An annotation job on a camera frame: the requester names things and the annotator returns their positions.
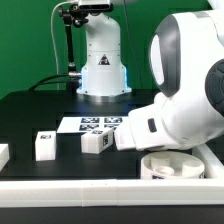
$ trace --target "black tabletop surface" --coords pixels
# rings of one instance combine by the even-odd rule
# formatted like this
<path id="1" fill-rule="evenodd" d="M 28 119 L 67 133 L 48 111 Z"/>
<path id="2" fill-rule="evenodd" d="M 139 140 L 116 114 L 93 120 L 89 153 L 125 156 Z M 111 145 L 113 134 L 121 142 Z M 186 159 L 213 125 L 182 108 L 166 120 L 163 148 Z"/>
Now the black tabletop surface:
<path id="1" fill-rule="evenodd" d="M 64 91 L 14 92 L 0 100 L 0 143 L 10 161 L 0 180 L 136 179 L 147 152 L 118 152 L 115 144 L 99 155 L 82 154 L 80 134 L 57 135 L 55 161 L 35 161 L 38 131 L 57 130 L 64 116 L 126 116 L 153 102 L 157 91 L 133 91 L 130 99 L 95 104 Z M 210 143 L 216 150 L 216 142 Z M 223 205 L 90 208 L 1 208 L 0 223 L 223 223 Z"/>

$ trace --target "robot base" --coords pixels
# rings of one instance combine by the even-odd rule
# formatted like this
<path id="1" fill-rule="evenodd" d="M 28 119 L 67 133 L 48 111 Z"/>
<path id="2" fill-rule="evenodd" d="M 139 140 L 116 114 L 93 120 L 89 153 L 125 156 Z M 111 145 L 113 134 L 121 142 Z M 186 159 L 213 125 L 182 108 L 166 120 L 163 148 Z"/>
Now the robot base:
<path id="1" fill-rule="evenodd" d="M 113 102 L 119 102 L 123 100 L 127 100 L 131 97 L 132 92 L 130 90 L 126 90 L 125 93 L 116 95 L 116 96 L 96 96 L 96 95 L 87 95 L 83 93 L 77 92 L 77 98 L 80 100 L 86 100 L 94 103 L 113 103 Z"/>

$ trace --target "white cube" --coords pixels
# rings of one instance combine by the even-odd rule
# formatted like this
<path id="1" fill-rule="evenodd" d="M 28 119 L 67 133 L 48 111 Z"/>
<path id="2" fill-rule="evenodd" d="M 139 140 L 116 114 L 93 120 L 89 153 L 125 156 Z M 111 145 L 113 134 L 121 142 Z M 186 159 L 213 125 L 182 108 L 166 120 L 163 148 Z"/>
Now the white cube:
<path id="1" fill-rule="evenodd" d="M 56 131 L 39 131 L 35 141 L 36 161 L 55 160 Z"/>
<path id="2" fill-rule="evenodd" d="M 81 137 L 82 152 L 99 154 L 113 144 L 113 128 L 96 128 Z"/>
<path id="3" fill-rule="evenodd" d="M 0 144 L 0 171 L 9 161 L 9 146 L 8 144 Z"/>

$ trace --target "green wall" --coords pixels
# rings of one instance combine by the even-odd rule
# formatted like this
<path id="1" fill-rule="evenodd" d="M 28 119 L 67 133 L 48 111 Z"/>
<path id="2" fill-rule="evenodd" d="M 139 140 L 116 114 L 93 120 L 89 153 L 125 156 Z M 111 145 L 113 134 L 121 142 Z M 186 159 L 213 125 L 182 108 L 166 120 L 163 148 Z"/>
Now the green wall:
<path id="1" fill-rule="evenodd" d="M 0 5 L 0 98 L 12 91 L 27 90 L 40 79 L 56 74 L 50 17 L 59 0 L 1 0 Z M 159 22 L 168 14 L 208 9 L 206 0 L 139 0 L 127 6 L 143 88 L 156 88 L 148 64 L 148 45 Z M 109 14 L 121 26 L 122 63 L 128 84 L 141 88 L 138 69 L 127 36 L 123 6 Z M 61 72 L 66 72 L 67 53 L 63 22 L 55 17 L 56 42 Z M 75 61 L 80 69 L 86 60 L 85 30 L 73 29 Z"/>

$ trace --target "white object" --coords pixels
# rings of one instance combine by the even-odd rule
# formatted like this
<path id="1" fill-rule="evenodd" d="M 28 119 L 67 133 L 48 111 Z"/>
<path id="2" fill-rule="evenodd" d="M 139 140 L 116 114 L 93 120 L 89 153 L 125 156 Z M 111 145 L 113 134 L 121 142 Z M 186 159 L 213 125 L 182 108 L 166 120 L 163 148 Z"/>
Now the white object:
<path id="1" fill-rule="evenodd" d="M 213 162 L 218 159 L 206 145 L 193 149 L 202 151 L 206 167 L 214 168 L 213 174 L 220 171 Z M 205 204 L 224 204 L 220 173 L 215 179 L 0 181 L 1 208 Z"/>
<path id="2" fill-rule="evenodd" d="M 205 164 L 206 178 L 221 178 L 224 180 L 224 166 L 206 144 L 195 146 L 192 155 Z"/>
<path id="3" fill-rule="evenodd" d="M 129 120 L 123 121 L 114 132 L 118 150 L 134 149 L 135 143 L 132 138 Z"/>
<path id="4" fill-rule="evenodd" d="M 155 169 L 153 169 L 153 172 L 155 174 L 158 174 L 159 176 L 172 176 L 174 174 L 174 169 L 170 166 L 158 166 Z"/>
<path id="5" fill-rule="evenodd" d="M 153 152 L 141 160 L 141 179 L 198 179 L 204 177 L 204 169 L 201 160 L 186 153 Z"/>
<path id="6" fill-rule="evenodd" d="M 161 22 L 149 56 L 163 95 L 128 115 L 137 150 L 189 149 L 224 134 L 223 21 L 224 10 L 211 10 L 173 14 Z M 159 50 L 163 69 L 154 60 Z"/>
<path id="7" fill-rule="evenodd" d="M 81 136 L 82 153 L 99 154 L 113 144 L 113 128 L 96 128 Z"/>
<path id="8" fill-rule="evenodd" d="M 126 68 L 120 60 L 119 24 L 103 13 L 89 15 L 87 19 L 87 62 L 82 68 L 82 85 L 77 93 L 97 101 L 100 97 L 131 92 L 127 87 Z"/>
<path id="9" fill-rule="evenodd" d="M 0 171 L 9 161 L 9 146 L 8 144 L 0 144 Z"/>
<path id="10" fill-rule="evenodd" d="M 56 131 L 39 131 L 35 141 L 36 161 L 55 160 Z"/>
<path id="11" fill-rule="evenodd" d="M 128 4 L 128 3 L 134 3 L 134 2 L 137 2 L 138 0 L 125 0 L 125 3 Z M 84 4 L 85 3 L 85 0 L 67 0 L 68 3 L 71 3 L 71 4 L 74 4 L 74 3 L 77 3 L 79 5 L 81 5 L 80 2 L 83 2 Z M 105 4 L 108 3 L 108 2 L 111 2 L 112 4 L 115 4 L 115 5 L 123 5 L 124 4 L 124 0 L 86 0 L 86 2 L 89 2 L 90 4 L 89 5 L 94 5 L 94 4 Z"/>
<path id="12" fill-rule="evenodd" d="M 77 2 L 78 6 L 110 5 L 110 0 L 78 0 Z"/>
<path id="13" fill-rule="evenodd" d="M 151 156 L 151 167 L 155 170 L 157 167 L 169 167 L 170 166 L 170 157 L 169 154 L 165 152 L 154 153 Z"/>
<path id="14" fill-rule="evenodd" d="M 223 0 L 208 0 L 208 2 L 213 9 L 223 9 L 224 8 Z"/>
<path id="15" fill-rule="evenodd" d="M 189 159 L 182 163 L 182 175 L 184 177 L 198 177 L 203 173 L 202 170 L 204 172 L 204 164 L 201 161 Z"/>

